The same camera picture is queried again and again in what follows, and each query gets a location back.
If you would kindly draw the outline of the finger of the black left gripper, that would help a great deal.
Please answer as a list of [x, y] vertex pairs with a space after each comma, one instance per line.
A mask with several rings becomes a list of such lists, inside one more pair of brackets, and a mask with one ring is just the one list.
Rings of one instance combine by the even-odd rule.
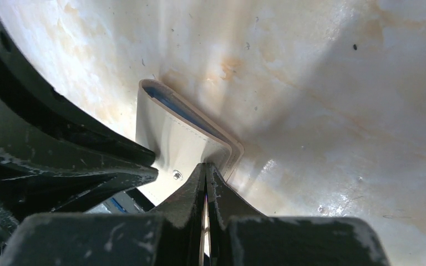
[[42, 212], [84, 212], [156, 180], [150, 166], [55, 139], [0, 98], [0, 235]]
[[0, 99], [47, 135], [151, 166], [155, 154], [103, 125], [59, 94], [25, 58], [0, 20]]

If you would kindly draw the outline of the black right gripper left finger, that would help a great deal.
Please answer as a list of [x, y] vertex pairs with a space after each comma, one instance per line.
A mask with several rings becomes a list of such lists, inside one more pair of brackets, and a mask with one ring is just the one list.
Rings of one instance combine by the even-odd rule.
[[10, 237], [0, 265], [202, 265], [205, 165], [146, 213], [40, 213]]

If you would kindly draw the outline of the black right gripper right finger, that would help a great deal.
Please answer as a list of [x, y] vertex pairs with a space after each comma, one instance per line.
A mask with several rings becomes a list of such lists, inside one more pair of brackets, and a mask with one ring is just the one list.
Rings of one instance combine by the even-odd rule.
[[353, 217], [269, 217], [206, 165], [211, 265], [388, 265], [376, 232]]

